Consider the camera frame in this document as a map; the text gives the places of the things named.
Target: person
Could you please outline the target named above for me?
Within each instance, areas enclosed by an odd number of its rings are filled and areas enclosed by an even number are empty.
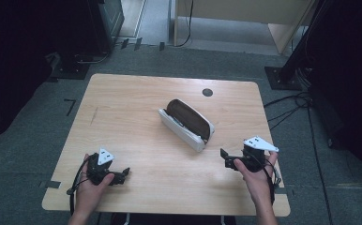
[[[267,160],[272,165],[275,165],[278,159],[278,153],[270,152]],[[234,160],[234,165],[242,173],[243,179],[246,182],[250,192],[251,199],[256,208],[256,218],[258,225],[276,225],[278,224],[275,217],[274,209],[272,208],[271,196],[267,177],[264,171],[250,172],[243,162],[239,159]],[[273,168],[268,164],[265,166],[268,174],[273,174]],[[82,178],[86,176],[87,164],[83,166]],[[86,224],[89,217],[96,210],[105,188],[113,180],[113,174],[109,173],[105,176],[102,182],[95,186],[90,181],[82,182],[76,192],[76,205],[72,217],[69,219],[68,225],[81,225]]]

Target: scratch on table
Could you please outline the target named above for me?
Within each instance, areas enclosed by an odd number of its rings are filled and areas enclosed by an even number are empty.
[[[96,118],[98,112],[98,107],[96,107],[96,111],[94,112],[93,118],[91,119],[90,126],[93,124],[94,119]]]

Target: metal stand base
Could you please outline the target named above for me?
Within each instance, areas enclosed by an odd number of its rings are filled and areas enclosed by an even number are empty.
[[[273,90],[296,90],[301,91],[301,84],[297,77],[294,75],[288,82],[280,80],[279,73],[281,67],[264,67],[266,76],[268,77],[269,84]]]
[[[55,66],[50,77],[56,79],[84,80],[89,68],[89,64],[77,64],[73,68],[64,69],[62,62],[60,61]]]

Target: wooden tabletop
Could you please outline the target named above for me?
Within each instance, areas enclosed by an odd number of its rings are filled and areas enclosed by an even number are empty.
[[[203,95],[205,88],[213,91],[211,97]],[[201,153],[160,121],[158,109],[175,98],[215,126]],[[96,74],[53,173],[52,180],[61,186],[47,189],[42,206],[69,210],[66,191],[84,154],[102,147],[115,156],[110,171],[130,167],[131,172],[124,185],[107,188],[98,211],[253,216],[242,175],[225,168],[219,149],[242,156],[243,140],[256,135],[272,142],[254,82]],[[277,217],[289,215],[286,194],[276,194],[274,210]]]

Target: table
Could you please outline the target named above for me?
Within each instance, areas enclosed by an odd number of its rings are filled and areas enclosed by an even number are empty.
[[[315,0],[195,0],[192,17],[268,23],[278,52],[283,53],[295,32],[312,13],[314,2]],[[177,45],[178,17],[189,17],[191,3],[192,0],[175,1],[174,45]]]
[[[213,91],[211,97],[203,90]],[[198,153],[161,123],[158,109],[181,98],[216,127]],[[95,74],[68,134],[42,206],[69,210],[66,191],[85,153],[105,148],[113,172],[131,168],[122,186],[107,188],[98,211],[191,215],[255,215],[239,172],[225,168],[222,147],[241,156],[243,140],[259,135],[272,142],[258,86],[183,78]],[[286,194],[276,194],[275,214],[290,213]]]

